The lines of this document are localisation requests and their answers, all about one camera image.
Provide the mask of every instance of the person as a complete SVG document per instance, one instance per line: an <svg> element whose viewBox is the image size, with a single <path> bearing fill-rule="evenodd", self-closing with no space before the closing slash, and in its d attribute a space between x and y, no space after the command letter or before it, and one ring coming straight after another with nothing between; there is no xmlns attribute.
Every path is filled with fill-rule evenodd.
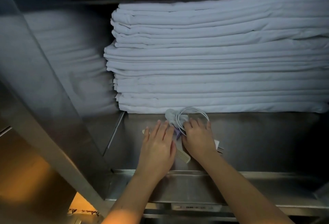
<svg viewBox="0 0 329 224"><path fill-rule="evenodd" d="M103 224L140 222L151 193L175 160L174 127L168 126L167 121L158 120L151 132L146 127L136 171ZM239 223L293 223L218 154L210 122L204 126L200 119L190 119L184 123L184 128L183 145L208 172Z"/></svg>

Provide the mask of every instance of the stack of folded white sheets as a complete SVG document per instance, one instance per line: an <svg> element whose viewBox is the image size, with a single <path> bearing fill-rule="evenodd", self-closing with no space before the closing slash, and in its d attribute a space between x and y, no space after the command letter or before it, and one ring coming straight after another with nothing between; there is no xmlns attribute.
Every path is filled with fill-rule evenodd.
<svg viewBox="0 0 329 224"><path fill-rule="evenodd" d="M329 110L329 0L119 4L105 48L121 110Z"/></svg>

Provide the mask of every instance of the white label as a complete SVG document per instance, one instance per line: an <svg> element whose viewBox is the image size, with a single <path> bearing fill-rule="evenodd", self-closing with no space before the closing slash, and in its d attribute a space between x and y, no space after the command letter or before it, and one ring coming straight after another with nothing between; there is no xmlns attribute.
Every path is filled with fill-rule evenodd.
<svg viewBox="0 0 329 224"><path fill-rule="evenodd" d="M207 212L219 212L222 208L221 205L211 204L171 204L172 210L190 210L190 211L207 211Z"/></svg>

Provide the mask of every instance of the comb teeth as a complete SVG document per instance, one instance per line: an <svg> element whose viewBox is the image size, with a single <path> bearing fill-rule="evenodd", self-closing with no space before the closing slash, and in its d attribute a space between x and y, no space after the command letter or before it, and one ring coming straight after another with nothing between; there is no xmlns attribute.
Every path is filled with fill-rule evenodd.
<svg viewBox="0 0 329 224"><path fill-rule="evenodd" d="M186 154L184 151L180 150L180 149L177 149L176 157L181 159L186 164L189 163L189 161L191 161L191 157L188 154Z"/></svg>

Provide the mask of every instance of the cable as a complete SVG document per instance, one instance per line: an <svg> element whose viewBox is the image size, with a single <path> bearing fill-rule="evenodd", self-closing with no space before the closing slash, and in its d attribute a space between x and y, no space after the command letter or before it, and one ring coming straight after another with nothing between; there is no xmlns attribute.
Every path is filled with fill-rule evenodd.
<svg viewBox="0 0 329 224"><path fill-rule="evenodd" d="M177 123L177 126L178 126L180 132L183 133L184 136L186 136L186 134L185 134L186 132L185 132L184 126L182 126L180 121L179 121L179 117L183 113L185 113L186 111L189 111L187 113L191 113L191 111L198 112L198 113L202 114L209 121L209 118L208 118L207 114L203 110L200 110L200 109L195 108L195 107L185 107L185 108L181 109L180 111L178 111L176 113L175 120L176 120L176 123Z"/></svg>

